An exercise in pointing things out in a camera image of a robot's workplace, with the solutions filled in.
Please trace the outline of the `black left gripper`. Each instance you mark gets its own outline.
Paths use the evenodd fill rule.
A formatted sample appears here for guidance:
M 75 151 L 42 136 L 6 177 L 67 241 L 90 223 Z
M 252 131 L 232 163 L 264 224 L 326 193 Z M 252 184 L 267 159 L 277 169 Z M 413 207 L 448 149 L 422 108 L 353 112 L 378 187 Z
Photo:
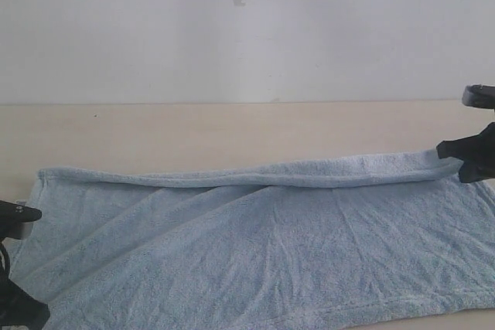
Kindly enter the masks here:
M 32 298 L 9 278 L 10 259 L 1 244 L 1 329 L 43 329 L 50 318 L 47 304 Z

